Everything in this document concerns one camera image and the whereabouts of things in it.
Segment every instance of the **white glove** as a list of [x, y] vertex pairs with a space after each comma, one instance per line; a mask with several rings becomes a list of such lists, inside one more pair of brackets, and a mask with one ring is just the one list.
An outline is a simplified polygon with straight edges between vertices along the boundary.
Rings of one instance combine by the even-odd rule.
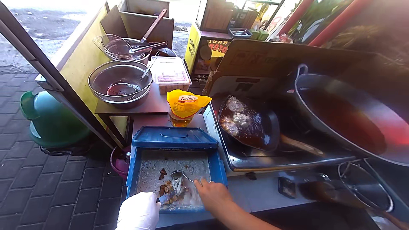
[[156, 194], [140, 192], [126, 199], [119, 209], [116, 230], [154, 230], [159, 221]]

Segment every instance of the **yellow signboard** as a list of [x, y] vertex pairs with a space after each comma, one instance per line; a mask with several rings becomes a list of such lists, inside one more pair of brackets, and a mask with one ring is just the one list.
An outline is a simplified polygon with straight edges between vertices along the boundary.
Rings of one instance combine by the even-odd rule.
[[207, 40], [207, 44], [211, 49], [212, 57], [224, 56], [230, 43], [231, 42], [229, 41]]
[[186, 61], [189, 74], [192, 74], [196, 54], [199, 49], [199, 41], [199, 31], [196, 28], [196, 25], [192, 25], [192, 27], [190, 28], [189, 42], [187, 43], [186, 53], [184, 54], [184, 60]]

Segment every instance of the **human hand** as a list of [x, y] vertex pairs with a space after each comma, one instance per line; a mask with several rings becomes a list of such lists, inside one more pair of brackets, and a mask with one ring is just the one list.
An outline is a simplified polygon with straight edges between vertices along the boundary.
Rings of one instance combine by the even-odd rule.
[[116, 230], [154, 230], [159, 221], [159, 209], [155, 193], [135, 194], [122, 203]]
[[207, 182], [204, 178], [201, 179], [201, 183], [198, 180], [195, 180], [194, 183], [204, 207], [213, 216], [217, 217], [220, 211], [225, 212], [227, 207], [234, 203], [224, 184], [213, 181]]

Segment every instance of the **green trash bin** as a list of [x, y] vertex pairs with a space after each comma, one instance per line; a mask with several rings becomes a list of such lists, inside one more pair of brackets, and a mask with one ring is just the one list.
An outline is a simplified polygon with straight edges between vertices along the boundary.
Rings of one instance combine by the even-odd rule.
[[31, 121], [31, 138], [41, 147], [67, 147], [90, 134], [88, 127], [47, 91], [36, 95], [25, 92], [20, 98], [20, 106], [23, 115]]

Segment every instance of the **knife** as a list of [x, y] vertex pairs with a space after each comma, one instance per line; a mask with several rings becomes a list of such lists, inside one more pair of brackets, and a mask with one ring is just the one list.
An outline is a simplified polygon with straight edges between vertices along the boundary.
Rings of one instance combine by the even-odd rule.
[[172, 190], [171, 192], [166, 193], [159, 198], [156, 198], [156, 202], [160, 202], [160, 205], [163, 205], [165, 202], [170, 200], [174, 195], [176, 195], [176, 191]]

